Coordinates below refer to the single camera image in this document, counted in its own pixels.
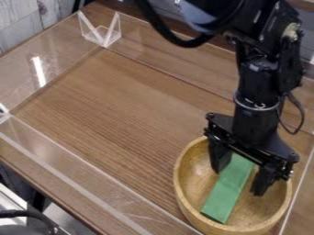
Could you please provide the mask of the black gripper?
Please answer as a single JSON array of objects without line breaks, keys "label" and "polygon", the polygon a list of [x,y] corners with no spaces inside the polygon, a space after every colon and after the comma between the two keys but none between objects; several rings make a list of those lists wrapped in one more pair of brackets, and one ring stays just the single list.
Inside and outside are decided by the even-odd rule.
[{"label": "black gripper", "polygon": [[293,94],[278,97],[273,103],[258,103],[234,94],[234,115],[207,113],[207,127],[203,134],[209,139],[210,163],[221,173],[231,162],[235,152],[259,166],[250,192],[263,196],[277,180],[289,180],[299,155],[279,137],[277,128],[297,134],[301,128],[287,129],[281,117],[285,99],[297,107],[299,101]]}]

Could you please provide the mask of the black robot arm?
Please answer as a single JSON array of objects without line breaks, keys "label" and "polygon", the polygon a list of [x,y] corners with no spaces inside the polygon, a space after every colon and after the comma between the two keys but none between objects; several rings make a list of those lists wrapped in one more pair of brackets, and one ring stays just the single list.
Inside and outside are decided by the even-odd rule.
[{"label": "black robot arm", "polygon": [[286,101],[302,83],[303,31],[287,0],[181,0],[190,26],[202,34],[234,40],[239,74],[233,95],[234,114],[206,115],[210,163],[221,172],[239,153],[259,165],[250,192],[262,196],[273,183],[291,177],[299,155],[277,129]]}]

